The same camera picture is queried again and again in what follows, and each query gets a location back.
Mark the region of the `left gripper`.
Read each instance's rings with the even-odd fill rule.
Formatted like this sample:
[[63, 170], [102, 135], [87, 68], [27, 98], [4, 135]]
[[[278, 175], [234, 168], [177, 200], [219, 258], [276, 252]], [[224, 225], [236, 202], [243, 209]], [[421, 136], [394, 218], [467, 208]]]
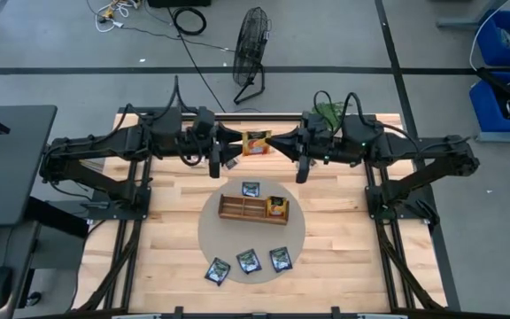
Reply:
[[211, 178], [220, 177], [220, 160], [228, 162], [243, 152], [241, 145], [243, 133], [224, 125], [218, 126], [218, 140], [216, 127], [212, 127], [206, 132], [194, 130], [193, 137], [196, 142], [199, 142], [200, 154], [208, 159]]

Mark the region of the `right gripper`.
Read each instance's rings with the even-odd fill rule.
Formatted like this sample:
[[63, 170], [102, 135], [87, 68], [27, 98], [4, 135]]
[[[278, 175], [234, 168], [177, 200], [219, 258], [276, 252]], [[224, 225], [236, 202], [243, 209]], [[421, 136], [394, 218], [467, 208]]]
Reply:
[[307, 128], [294, 128], [291, 132], [272, 135], [267, 138], [267, 144], [275, 148], [291, 161], [297, 161], [296, 183], [305, 183], [310, 173], [311, 162], [320, 147], [313, 140], [313, 133]]

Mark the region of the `wooden tea organizer box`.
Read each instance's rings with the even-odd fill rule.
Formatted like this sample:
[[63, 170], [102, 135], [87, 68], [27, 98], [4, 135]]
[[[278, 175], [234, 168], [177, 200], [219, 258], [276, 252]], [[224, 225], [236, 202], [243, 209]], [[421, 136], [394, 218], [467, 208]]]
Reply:
[[245, 222], [259, 222], [274, 225], [286, 225], [289, 220], [290, 202], [288, 201], [288, 214], [283, 218], [269, 218], [267, 216], [267, 199], [252, 197], [237, 197], [221, 195], [218, 216], [222, 219]]

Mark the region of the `potted green plant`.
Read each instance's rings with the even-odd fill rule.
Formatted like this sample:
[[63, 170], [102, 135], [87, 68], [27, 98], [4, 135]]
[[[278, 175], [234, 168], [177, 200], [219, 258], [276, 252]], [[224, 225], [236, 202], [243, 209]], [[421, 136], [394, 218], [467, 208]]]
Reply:
[[335, 102], [333, 104], [328, 102], [320, 102], [313, 107], [313, 113], [322, 115], [326, 119], [328, 127], [333, 130], [338, 126], [341, 120], [343, 109], [343, 102]]

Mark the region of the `round grey placemat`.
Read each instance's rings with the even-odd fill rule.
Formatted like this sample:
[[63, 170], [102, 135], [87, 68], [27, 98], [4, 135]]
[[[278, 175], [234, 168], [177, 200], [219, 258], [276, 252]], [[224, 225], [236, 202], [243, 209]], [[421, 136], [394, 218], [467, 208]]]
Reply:
[[[231, 266], [227, 280], [242, 284], [263, 284], [284, 275], [285, 271], [275, 272], [269, 252], [285, 246], [290, 261], [295, 263], [305, 242], [305, 218], [295, 196], [275, 181], [261, 178], [253, 181], [259, 184], [262, 197], [278, 195], [289, 200], [290, 217], [286, 225], [234, 221], [217, 215], [222, 195], [242, 195], [241, 178], [228, 180], [207, 199], [198, 222], [198, 242], [205, 258], [209, 262], [214, 258], [227, 262]], [[240, 269], [236, 256], [249, 249], [255, 251], [262, 269], [247, 275]]]

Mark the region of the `black floor fan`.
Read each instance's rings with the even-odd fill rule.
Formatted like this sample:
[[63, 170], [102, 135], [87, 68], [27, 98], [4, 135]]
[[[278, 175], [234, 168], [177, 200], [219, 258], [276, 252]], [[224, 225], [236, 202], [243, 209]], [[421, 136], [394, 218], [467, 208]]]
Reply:
[[[246, 12], [236, 41], [232, 76], [241, 90], [234, 97], [234, 103], [242, 102], [262, 94], [266, 88], [266, 70], [262, 64], [263, 55], [269, 38], [269, 18], [261, 7]], [[260, 75], [260, 89], [249, 96], [242, 94], [255, 84]]]

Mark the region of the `black equipment case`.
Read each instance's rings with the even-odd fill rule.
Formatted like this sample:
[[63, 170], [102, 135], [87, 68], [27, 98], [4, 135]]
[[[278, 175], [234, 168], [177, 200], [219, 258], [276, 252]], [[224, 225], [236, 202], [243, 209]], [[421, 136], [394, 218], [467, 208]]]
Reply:
[[213, 0], [147, 0], [153, 8], [210, 6]]

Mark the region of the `blue plastic storage bin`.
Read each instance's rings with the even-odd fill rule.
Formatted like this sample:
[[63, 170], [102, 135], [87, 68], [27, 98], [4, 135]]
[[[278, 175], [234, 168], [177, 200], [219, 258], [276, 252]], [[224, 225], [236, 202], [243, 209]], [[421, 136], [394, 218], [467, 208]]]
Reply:
[[[510, 84], [510, 73], [492, 74], [502, 82]], [[510, 132], [510, 105], [507, 104], [507, 97], [496, 93], [495, 89], [483, 80], [471, 88], [469, 96], [481, 131]]]
[[510, 66], [510, 11], [495, 13], [482, 27], [477, 42], [484, 62], [489, 66]]

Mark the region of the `grey desk leg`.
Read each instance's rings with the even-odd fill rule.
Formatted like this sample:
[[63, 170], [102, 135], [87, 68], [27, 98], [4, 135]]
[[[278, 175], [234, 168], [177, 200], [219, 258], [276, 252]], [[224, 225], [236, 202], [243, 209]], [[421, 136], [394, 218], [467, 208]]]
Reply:
[[447, 17], [436, 20], [436, 27], [439, 28], [478, 28], [492, 13], [498, 11], [510, 0], [485, 0], [484, 7], [473, 17]]

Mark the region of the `black desk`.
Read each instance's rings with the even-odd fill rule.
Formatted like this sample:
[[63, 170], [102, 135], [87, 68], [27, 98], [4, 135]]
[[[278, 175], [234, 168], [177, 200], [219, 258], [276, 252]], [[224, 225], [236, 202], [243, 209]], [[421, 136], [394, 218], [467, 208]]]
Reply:
[[0, 227], [19, 223], [25, 214], [43, 149], [57, 113], [54, 105], [0, 106]]

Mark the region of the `black tripod leg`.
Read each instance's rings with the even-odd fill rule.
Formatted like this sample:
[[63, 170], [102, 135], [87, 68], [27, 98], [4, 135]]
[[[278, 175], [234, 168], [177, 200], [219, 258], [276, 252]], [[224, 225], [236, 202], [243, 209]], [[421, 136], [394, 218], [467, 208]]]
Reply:
[[475, 70], [478, 77], [487, 82], [492, 88], [498, 89], [510, 99], [510, 87], [496, 77], [489, 69], [480, 67]]

